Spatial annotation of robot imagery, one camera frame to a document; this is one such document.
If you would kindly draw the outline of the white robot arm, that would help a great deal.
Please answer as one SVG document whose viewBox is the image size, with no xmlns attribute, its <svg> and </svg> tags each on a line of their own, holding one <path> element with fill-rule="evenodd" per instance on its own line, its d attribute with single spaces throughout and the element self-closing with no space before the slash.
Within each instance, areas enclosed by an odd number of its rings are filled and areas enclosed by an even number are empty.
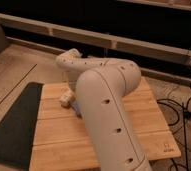
<svg viewBox="0 0 191 171">
<path fill-rule="evenodd" d="M 101 171 L 152 171 L 122 102 L 141 81 L 137 64 L 83 58 L 76 49 L 57 56 L 56 63 L 68 75 Z"/>
</svg>

